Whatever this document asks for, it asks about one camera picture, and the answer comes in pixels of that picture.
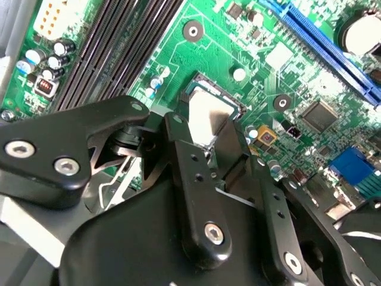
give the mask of electrolytic capacitor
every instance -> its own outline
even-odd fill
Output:
[[[70,39],[61,39],[54,44],[53,49],[54,54],[61,57],[74,52],[76,50],[76,44]]]
[[[48,59],[49,66],[54,69],[60,69],[61,67],[67,65],[70,62],[70,57],[64,55],[63,57],[58,57],[56,55],[52,55]]]
[[[42,76],[46,80],[56,80],[56,79],[59,79],[64,74],[65,74],[65,69],[62,69],[62,68],[58,70],[47,68],[42,71]]]
[[[25,53],[26,59],[32,64],[38,65],[46,60],[46,54],[41,49],[29,49]]]
[[[22,74],[31,74],[36,69],[36,66],[27,62],[26,60],[20,60],[16,63],[16,68]]]
[[[149,85],[152,89],[157,90],[163,85],[163,79],[159,76],[154,76]]]

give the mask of black connector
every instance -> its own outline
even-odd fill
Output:
[[[295,139],[299,139],[302,136],[302,132],[295,125],[291,124],[290,121],[284,120],[281,124],[284,130]]]

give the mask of black lever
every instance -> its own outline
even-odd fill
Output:
[[[139,101],[118,97],[2,126],[0,192],[50,209],[77,204],[91,175],[121,160],[102,161],[110,135],[148,115]]]

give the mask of black clamp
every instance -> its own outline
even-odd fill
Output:
[[[148,115],[139,101],[118,97],[2,126],[0,192],[50,209],[77,204],[94,173],[123,160],[105,148],[110,135]]]
[[[144,160],[143,186],[152,186],[171,166],[183,249],[197,267],[215,269],[231,255],[232,239],[205,155],[194,146],[184,117],[167,113],[161,131],[165,144],[153,144],[160,152]]]

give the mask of yellow component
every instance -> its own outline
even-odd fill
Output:
[[[271,146],[277,138],[275,132],[266,125],[262,125],[258,130],[257,140],[266,146]]]
[[[50,41],[63,36],[89,0],[43,0],[33,30]]]

